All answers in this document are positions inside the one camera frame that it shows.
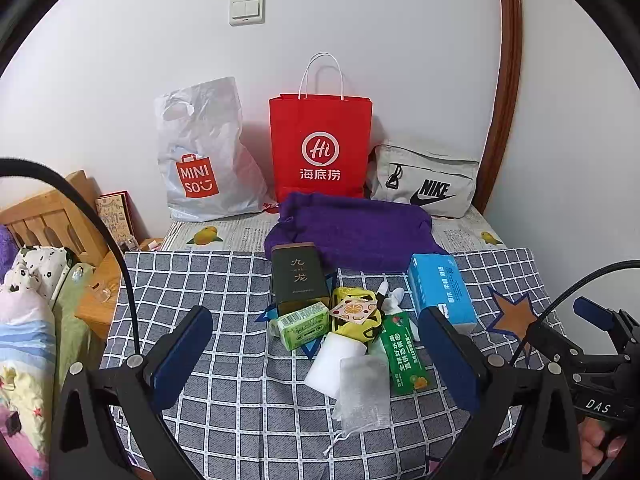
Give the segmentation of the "person right hand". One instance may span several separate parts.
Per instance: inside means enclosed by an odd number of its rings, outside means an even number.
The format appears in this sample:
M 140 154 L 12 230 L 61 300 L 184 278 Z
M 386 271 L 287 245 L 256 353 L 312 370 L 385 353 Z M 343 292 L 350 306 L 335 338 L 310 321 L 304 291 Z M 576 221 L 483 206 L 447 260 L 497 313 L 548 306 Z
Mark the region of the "person right hand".
M 578 434 L 580 437 L 583 474 L 589 474 L 605 458 L 615 460 L 627 440 L 624 436 L 616 437 L 608 445 L 606 451 L 603 452 L 600 446 L 605 439 L 605 431 L 597 419 L 590 417 L 586 417 L 578 425 Z

